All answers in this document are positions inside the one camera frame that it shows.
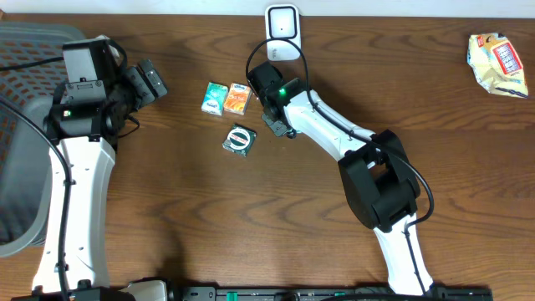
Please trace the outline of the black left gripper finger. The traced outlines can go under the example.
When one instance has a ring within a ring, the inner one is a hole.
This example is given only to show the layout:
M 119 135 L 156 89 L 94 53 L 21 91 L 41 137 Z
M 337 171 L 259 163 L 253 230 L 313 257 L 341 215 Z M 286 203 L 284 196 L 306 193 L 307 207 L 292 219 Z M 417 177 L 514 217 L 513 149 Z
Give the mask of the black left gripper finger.
M 129 67 L 125 71 L 125 77 L 135 91 L 135 110 L 139 110 L 155 101 L 155 95 L 149 87 L 149 82 L 139 68 L 135 66 Z
M 156 98 L 161 98 L 168 94 L 166 83 L 150 59 L 142 59 L 138 66 L 148 87 Z

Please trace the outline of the orange tissue pack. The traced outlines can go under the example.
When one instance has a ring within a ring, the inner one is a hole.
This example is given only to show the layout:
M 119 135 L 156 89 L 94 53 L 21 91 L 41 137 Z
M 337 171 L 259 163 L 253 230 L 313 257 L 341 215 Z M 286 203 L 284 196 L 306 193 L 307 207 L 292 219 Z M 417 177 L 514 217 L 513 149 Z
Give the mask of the orange tissue pack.
M 226 112 L 244 115 L 251 94 L 252 90 L 248 85 L 232 83 L 223 103 L 223 109 Z

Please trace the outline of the dark green round packet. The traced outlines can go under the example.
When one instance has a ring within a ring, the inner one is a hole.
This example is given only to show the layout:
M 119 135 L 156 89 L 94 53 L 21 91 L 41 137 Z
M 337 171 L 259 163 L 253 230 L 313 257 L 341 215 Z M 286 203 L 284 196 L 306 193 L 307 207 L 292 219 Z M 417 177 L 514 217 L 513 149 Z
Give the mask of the dark green round packet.
M 233 124 L 226 139 L 222 142 L 222 147 L 234 154 L 247 157 L 256 138 L 257 133 L 254 130 Z

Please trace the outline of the green tissue pack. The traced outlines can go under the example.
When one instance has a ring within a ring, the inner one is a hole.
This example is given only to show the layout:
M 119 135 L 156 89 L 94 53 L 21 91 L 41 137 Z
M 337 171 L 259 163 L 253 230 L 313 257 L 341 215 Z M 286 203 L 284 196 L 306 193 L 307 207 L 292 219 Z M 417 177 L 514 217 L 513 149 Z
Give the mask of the green tissue pack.
M 225 85 L 210 82 L 201 104 L 201 110 L 211 115 L 222 116 L 228 90 L 229 88 Z

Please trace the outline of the yellow snack bag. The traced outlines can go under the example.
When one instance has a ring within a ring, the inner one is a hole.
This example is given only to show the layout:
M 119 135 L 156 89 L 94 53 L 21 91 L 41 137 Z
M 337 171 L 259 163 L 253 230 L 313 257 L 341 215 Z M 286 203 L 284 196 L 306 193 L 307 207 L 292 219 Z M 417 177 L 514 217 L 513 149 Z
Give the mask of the yellow snack bag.
M 477 83 L 489 94 L 526 99 L 524 66 L 516 49 L 502 33 L 481 33 L 469 37 L 466 61 Z

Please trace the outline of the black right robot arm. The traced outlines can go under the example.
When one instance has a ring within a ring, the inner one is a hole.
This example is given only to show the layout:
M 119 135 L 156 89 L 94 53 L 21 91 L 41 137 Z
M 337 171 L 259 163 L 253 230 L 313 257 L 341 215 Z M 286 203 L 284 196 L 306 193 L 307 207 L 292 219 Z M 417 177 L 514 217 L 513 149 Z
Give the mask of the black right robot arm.
M 276 135 L 306 135 L 337 161 L 352 213 L 379 241 L 390 288 L 397 294 L 430 293 L 433 279 L 416 234 L 422 221 L 416 200 L 425 184 L 399 137 L 352 123 L 322 101 L 307 81 L 287 81 L 269 62 L 247 68 L 246 77 Z

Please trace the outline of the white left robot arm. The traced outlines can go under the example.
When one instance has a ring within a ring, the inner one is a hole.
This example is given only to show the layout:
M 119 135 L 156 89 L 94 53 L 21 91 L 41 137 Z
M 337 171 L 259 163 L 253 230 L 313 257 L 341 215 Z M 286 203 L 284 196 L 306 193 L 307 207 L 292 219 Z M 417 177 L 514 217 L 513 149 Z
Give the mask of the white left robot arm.
M 68 60 L 66 97 L 45 119 L 52 165 L 48 229 L 32 289 L 60 295 L 110 285 L 105 215 L 122 128 L 133 113 L 167 94 L 149 59 L 122 69 L 114 61 L 80 66 Z

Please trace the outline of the white barcode scanner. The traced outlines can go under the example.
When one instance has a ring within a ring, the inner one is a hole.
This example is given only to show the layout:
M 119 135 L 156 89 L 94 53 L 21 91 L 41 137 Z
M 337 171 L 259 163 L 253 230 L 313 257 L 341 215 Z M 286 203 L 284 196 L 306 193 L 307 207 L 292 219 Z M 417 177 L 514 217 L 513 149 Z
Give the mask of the white barcode scanner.
M 299 10 L 293 4 L 273 4 L 266 8 L 267 57 L 271 61 L 298 59 L 301 48 Z

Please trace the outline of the dark grey plastic basket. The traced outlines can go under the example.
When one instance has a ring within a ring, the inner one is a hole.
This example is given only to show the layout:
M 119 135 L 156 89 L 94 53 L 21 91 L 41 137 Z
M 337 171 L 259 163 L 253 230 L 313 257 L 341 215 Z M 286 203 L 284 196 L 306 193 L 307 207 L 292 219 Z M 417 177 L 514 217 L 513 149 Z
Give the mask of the dark grey plastic basket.
M 42 125 L 64 62 L 54 62 L 64 43 L 82 40 L 77 28 L 61 24 L 1 23 L 1 100 Z M 24 121 L 1 111 L 1 255 L 9 257 L 46 238 L 51 194 L 48 144 Z

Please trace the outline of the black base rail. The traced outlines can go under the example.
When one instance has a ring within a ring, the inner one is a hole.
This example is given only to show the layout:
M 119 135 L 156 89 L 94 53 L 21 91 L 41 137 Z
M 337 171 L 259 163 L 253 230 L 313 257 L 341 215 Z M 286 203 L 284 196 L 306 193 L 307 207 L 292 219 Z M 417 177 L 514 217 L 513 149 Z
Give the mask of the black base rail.
M 397 294 L 381 286 L 357 288 L 182 288 L 179 301 L 493 301 L 488 288 L 434 287 L 421 296 Z

